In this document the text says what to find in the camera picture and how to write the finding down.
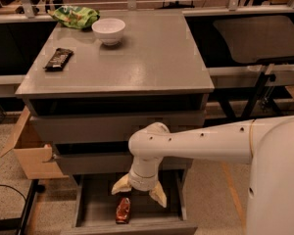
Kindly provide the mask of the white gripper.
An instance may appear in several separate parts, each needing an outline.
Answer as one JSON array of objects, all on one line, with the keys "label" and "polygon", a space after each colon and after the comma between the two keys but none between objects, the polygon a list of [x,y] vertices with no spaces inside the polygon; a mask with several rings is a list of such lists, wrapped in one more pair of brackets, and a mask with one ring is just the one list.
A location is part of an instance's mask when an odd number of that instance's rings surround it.
[{"label": "white gripper", "polygon": [[167,206],[167,196],[161,183],[158,182],[157,175],[142,177],[131,170],[113,185],[111,193],[116,195],[122,192],[129,192],[132,187],[139,191],[149,191],[149,196],[154,201],[163,208]]}]

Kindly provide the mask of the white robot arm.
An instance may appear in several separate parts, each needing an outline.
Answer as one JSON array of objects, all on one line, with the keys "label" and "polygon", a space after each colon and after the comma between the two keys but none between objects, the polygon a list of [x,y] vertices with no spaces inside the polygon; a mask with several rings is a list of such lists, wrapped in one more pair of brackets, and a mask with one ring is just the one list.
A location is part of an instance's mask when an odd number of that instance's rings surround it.
[{"label": "white robot arm", "polygon": [[148,192],[162,207],[165,157],[249,164],[246,235],[294,235],[294,116],[238,121],[182,132],[154,122],[128,140],[133,162],[112,193]]}]

